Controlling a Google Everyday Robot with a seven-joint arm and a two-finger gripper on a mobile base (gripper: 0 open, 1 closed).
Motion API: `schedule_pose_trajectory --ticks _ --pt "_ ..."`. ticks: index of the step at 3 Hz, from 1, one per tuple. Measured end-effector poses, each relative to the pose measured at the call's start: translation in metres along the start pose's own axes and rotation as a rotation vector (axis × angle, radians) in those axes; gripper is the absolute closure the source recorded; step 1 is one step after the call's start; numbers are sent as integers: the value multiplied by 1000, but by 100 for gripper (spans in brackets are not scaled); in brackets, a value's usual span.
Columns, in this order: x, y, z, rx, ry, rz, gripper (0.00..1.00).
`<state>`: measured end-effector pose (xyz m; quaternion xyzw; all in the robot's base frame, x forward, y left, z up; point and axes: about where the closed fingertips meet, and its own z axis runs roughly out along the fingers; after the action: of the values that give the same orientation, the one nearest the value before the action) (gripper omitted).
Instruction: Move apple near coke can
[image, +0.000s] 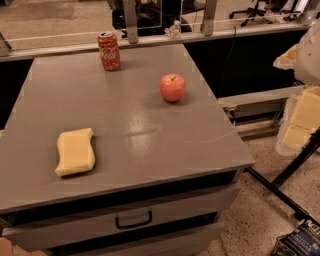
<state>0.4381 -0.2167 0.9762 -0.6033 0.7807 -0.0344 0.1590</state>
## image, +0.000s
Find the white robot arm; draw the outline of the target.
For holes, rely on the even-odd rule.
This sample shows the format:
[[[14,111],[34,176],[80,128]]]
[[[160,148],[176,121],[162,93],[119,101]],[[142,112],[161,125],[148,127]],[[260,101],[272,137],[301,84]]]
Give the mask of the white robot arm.
[[[277,57],[273,66],[292,69],[295,79],[305,85],[302,92],[287,99],[275,145],[279,155],[292,156],[302,151],[320,127],[320,21]]]

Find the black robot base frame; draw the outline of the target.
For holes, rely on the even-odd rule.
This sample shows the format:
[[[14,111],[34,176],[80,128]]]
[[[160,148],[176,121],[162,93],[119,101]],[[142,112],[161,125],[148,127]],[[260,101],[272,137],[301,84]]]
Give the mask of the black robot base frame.
[[[252,167],[246,168],[256,181],[294,211],[297,220],[319,220],[320,129],[314,132],[302,151],[273,180]]]

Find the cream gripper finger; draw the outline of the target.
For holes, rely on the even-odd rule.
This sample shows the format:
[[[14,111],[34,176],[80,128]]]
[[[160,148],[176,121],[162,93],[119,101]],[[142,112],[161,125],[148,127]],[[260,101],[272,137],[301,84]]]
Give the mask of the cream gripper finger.
[[[294,68],[295,63],[295,56],[296,56],[297,46],[294,45],[291,48],[289,48],[285,53],[280,55],[275,59],[273,62],[273,66],[282,69],[282,70],[288,70]]]
[[[291,95],[285,105],[275,150],[282,156],[302,151],[311,135],[320,127],[320,86],[306,87]]]

